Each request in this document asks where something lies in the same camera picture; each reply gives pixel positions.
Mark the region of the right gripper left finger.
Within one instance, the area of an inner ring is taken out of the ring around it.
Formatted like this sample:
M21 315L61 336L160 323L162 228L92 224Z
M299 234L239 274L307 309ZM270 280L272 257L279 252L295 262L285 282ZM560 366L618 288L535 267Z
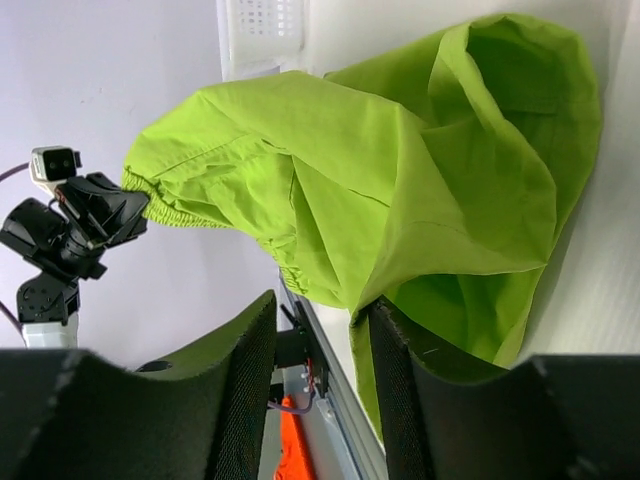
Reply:
M256 478L276 317L266 291L156 372L86 350L3 351L2 477Z

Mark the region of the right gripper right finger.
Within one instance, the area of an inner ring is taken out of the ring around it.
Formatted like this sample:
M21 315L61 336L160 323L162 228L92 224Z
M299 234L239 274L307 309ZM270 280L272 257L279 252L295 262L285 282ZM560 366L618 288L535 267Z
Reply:
M635 479L639 359L535 355L506 370L387 299L368 324L393 479Z

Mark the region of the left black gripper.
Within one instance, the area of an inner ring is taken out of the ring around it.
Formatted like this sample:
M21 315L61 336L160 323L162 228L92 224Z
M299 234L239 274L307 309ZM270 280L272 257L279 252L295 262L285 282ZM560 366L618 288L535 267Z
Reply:
M30 180L49 195L43 203L29 197L7 215L1 243L39 270L60 280L98 279L108 246L144 234L150 198L122 190L103 173Z

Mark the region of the lime green cloth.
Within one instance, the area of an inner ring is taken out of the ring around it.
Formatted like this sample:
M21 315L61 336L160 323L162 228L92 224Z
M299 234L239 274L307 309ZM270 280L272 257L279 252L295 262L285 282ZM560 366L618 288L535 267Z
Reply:
M346 310L379 426L366 307L386 297L421 331L513 362L601 128L581 36L497 14L323 77L200 89L139 134L122 186L153 222L249 235L291 291Z

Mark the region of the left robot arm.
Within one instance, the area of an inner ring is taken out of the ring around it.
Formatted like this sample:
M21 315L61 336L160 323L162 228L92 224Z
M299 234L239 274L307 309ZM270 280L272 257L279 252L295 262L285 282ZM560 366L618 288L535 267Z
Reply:
M1 243L39 270L16 294L17 323L29 348L75 348L81 280L106 272L106 250L146 232L149 196L125 191L102 173L53 188L50 205L28 198L1 227Z

